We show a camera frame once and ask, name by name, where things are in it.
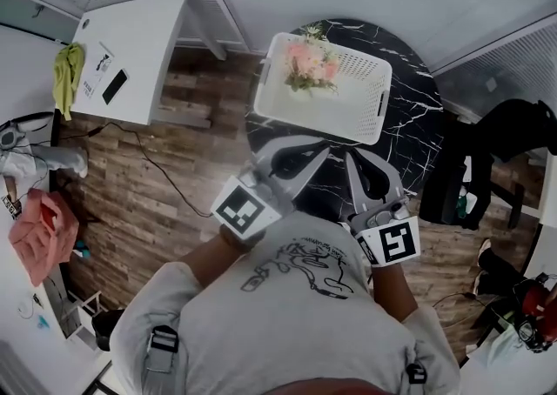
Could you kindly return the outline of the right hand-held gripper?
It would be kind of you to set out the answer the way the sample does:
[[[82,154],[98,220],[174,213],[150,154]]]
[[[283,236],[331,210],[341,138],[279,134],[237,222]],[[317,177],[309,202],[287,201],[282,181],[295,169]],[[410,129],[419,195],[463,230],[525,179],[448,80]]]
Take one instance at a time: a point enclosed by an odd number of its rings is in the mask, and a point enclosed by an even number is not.
[[[407,199],[400,198],[404,187],[397,169],[364,149],[349,150],[345,162],[356,213],[347,223],[370,265],[389,266],[418,257],[418,218],[410,216]]]

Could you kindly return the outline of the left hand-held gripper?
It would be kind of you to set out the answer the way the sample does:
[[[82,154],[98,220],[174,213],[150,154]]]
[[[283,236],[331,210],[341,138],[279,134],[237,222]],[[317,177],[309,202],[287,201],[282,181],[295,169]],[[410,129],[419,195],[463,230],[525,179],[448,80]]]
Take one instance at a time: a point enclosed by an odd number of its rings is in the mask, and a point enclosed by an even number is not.
[[[274,138],[225,182],[211,214],[239,239],[255,236],[292,209],[329,153],[321,137]]]

